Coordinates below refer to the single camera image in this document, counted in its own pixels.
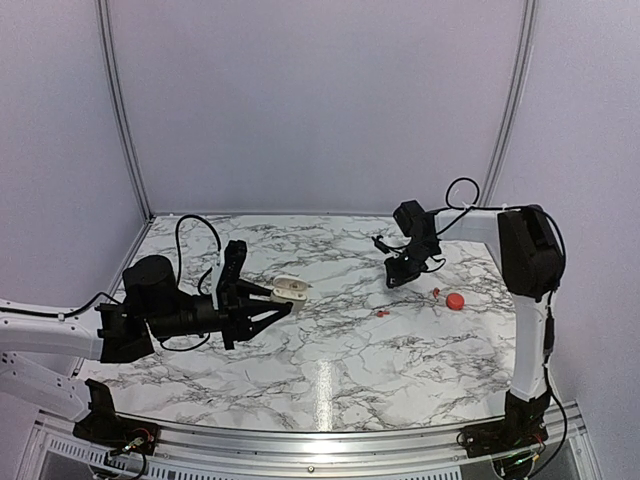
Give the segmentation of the white earbuds charging case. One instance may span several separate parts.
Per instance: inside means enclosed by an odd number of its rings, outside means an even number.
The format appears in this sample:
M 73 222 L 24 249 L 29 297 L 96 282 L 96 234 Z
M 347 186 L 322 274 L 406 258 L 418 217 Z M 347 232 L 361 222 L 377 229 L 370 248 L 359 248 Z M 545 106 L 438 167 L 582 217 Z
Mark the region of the white earbuds charging case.
M 276 303 L 290 303 L 292 312 L 299 312 L 309 299 L 310 285 L 299 277 L 276 276 L 272 281 L 270 300 Z

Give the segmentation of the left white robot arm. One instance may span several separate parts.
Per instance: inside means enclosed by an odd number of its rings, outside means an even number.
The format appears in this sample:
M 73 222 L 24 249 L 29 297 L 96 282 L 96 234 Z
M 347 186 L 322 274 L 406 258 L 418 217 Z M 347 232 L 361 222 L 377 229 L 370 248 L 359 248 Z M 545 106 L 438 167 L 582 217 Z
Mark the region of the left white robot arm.
M 30 353 L 60 354 L 101 364 L 129 364 L 154 353 L 174 337 L 218 333 L 227 350 L 253 339 L 289 315 L 290 302 L 275 302 L 270 290 L 239 277 L 243 261 L 229 261 L 212 295 L 179 289 L 171 261 L 151 255 L 123 273 L 120 303 L 82 312 L 1 310 L 1 390 L 86 426 L 106 445 L 125 438 L 126 423 L 113 413 L 110 390 L 28 359 Z

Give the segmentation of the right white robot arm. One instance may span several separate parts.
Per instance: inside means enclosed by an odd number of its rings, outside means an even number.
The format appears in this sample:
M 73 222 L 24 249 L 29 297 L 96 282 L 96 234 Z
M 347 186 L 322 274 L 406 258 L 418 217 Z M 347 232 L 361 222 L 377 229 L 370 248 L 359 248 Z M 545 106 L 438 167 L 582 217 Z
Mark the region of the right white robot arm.
M 441 254 L 441 241 L 482 243 L 490 253 L 516 312 L 515 366 L 495 438 L 506 448 L 519 446 L 542 423 L 551 401 L 545 375 L 555 344 L 553 297 L 566 268 L 553 219 L 538 205 L 426 211 L 415 200 L 402 203 L 393 218 L 407 244 L 373 240 L 387 256 L 390 289 L 429 273 L 427 262 Z

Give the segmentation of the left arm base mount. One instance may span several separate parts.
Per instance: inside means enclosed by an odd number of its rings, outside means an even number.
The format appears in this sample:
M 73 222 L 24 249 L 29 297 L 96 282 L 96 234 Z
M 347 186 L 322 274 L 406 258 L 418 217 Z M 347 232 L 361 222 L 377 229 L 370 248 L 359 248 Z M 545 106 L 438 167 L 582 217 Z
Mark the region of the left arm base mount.
M 123 451 L 126 445 L 140 438 L 141 445 L 134 450 L 145 455 L 154 453 L 160 426 L 146 420 L 133 419 L 118 415 L 115 410 L 110 389 L 103 383 L 88 379 L 90 400 L 89 413 L 84 415 L 73 428 L 76 438 Z

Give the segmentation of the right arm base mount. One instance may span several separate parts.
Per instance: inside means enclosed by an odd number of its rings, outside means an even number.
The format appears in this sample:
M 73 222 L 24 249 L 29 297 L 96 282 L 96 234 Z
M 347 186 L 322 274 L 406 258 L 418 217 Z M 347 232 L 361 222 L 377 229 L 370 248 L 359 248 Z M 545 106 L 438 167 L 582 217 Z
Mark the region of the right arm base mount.
M 504 453 L 544 442 L 548 439 L 544 414 L 550 401 L 549 392 L 525 401 L 508 391 L 502 419 L 465 426 L 456 441 L 469 458 Z

